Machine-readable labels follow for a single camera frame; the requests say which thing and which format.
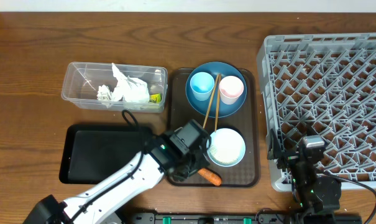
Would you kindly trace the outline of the foil snack wrapper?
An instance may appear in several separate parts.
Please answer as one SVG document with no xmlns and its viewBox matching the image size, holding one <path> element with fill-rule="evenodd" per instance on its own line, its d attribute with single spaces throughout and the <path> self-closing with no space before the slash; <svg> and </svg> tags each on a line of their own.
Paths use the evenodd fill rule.
<svg viewBox="0 0 376 224">
<path fill-rule="evenodd" d="M 162 94 L 156 93 L 149 96 L 149 103 L 159 104 L 162 101 Z"/>
</svg>

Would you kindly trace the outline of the light blue rice bowl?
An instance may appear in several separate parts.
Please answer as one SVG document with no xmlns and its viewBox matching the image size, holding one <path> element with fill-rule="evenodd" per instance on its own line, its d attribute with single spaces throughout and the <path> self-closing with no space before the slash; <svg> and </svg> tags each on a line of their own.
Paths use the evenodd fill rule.
<svg viewBox="0 0 376 224">
<path fill-rule="evenodd" d="M 245 142 L 237 131 L 221 128 L 211 133 L 210 137 L 211 142 L 207 142 L 207 155 L 216 165 L 232 167 L 243 159 Z"/>
</svg>

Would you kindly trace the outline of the orange carrot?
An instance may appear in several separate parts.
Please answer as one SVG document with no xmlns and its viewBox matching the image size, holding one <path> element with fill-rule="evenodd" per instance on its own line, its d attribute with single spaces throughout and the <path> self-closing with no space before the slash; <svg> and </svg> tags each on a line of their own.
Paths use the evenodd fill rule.
<svg viewBox="0 0 376 224">
<path fill-rule="evenodd" d="M 222 184 L 220 176 L 210 171 L 209 169 L 202 168 L 198 171 L 198 173 L 200 176 L 202 176 L 204 179 L 206 179 L 208 182 L 212 183 L 215 186 L 220 186 Z"/>
</svg>

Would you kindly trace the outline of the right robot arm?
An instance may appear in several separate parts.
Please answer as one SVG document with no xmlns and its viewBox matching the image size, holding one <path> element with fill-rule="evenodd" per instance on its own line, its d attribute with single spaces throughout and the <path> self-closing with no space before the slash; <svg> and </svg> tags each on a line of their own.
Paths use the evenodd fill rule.
<svg viewBox="0 0 376 224">
<path fill-rule="evenodd" d="M 275 130 L 271 130 L 270 139 L 267 159 L 275 160 L 278 169 L 291 172 L 293 199 L 301 206 L 283 223 L 336 223 L 334 211 L 340 208 L 341 182 L 325 175 L 319 177 L 314 166 L 324 158 L 326 141 L 310 125 L 294 150 L 281 147 Z"/>
</svg>

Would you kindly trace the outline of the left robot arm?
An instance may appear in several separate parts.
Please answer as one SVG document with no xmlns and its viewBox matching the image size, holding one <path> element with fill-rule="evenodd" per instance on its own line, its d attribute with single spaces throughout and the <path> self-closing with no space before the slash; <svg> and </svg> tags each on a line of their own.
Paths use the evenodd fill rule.
<svg viewBox="0 0 376 224">
<path fill-rule="evenodd" d="M 93 188 L 58 202 L 39 201 L 24 223 L 102 223 L 118 208 L 156 186 L 164 176 L 187 179 L 208 166 L 210 137 L 180 138 L 165 134 L 151 139 L 122 169 Z"/>
</svg>

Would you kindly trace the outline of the small white tissue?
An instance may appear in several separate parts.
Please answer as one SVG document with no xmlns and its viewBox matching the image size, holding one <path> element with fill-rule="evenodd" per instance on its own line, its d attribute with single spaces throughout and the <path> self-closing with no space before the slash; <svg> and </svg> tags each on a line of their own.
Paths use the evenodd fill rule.
<svg viewBox="0 0 376 224">
<path fill-rule="evenodd" d="M 112 106 L 111 103 L 112 92 L 106 85 L 98 86 L 97 100 L 99 100 L 107 108 Z"/>
</svg>

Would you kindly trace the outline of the large white tissue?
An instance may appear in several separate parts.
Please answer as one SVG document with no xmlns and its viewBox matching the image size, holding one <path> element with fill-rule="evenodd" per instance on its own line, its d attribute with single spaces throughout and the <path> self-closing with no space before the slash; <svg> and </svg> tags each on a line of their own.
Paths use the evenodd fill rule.
<svg viewBox="0 0 376 224">
<path fill-rule="evenodd" d="M 117 85 L 111 93 L 111 101 L 125 101 L 128 103 L 148 103 L 150 99 L 148 85 L 145 81 L 130 76 L 125 76 L 114 63 L 112 63 L 113 76 Z"/>
</svg>

